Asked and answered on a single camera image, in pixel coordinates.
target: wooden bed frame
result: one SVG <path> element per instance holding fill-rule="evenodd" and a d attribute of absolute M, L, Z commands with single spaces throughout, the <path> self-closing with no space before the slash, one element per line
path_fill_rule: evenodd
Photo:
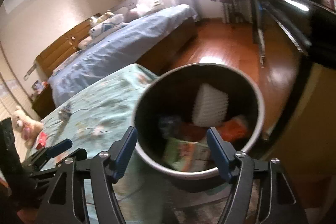
<path fill-rule="evenodd" d="M 115 11 L 122 7 L 133 8 L 136 3 L 137 0 L 126 0 L 111 10 Z M 87 19 L 59 37 L 36 57 L 37 70 L 43 80 L 49 78 L 56 67 L 78 51 L 78 44 L 89 36 L 90 28 L 89 19 Z M 162 69 L 173 61 L 181 47 L 195 35 L 195 24 L 190 17 L 142 55 L 136 63 L 159 75 Z"/>

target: yellow stuffed toy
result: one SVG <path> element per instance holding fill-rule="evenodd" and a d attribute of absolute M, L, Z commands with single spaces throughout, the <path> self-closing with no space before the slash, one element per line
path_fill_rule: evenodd
<path fill-rule="evenodd" d="M 34 141 L 43 129 L 43 124 L 27 116 L 20 106 L 16 106 L 13 113 L 12 126 L 13 130 L 21 133 L 21 137 L 25 141 Z"/>

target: nightstand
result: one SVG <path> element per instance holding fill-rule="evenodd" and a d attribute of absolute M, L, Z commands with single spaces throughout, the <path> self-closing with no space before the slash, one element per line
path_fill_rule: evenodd
<path fill-rule="evenodd" d="M 33 101 L 33 110 L 43 119 L 55 109 L 52 90 L 48 85 Z"/>

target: wooden floor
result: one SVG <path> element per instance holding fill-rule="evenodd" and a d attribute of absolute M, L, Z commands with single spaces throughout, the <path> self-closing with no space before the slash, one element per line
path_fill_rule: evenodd
<path fill-rule="evenodd" d="M 252 42 L 251 24 L 223 24 L 207 20 L 198 27 L 198 36 L 185 45 L 168 70 L 193 63 L 217 63 L 238 68 L 258 83 L 258 46 Z"/>

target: teddy bear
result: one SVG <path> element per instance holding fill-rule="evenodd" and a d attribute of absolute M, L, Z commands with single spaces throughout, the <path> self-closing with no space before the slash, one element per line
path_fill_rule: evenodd
<path fill-rule="evenodd" d="M 21 133 L 25 141 L 33 142 L 43 129 L 43 123 L 31 119 L 20 106 L 16 106 L 16 110 L 12 116 L 13 130 Z"/>

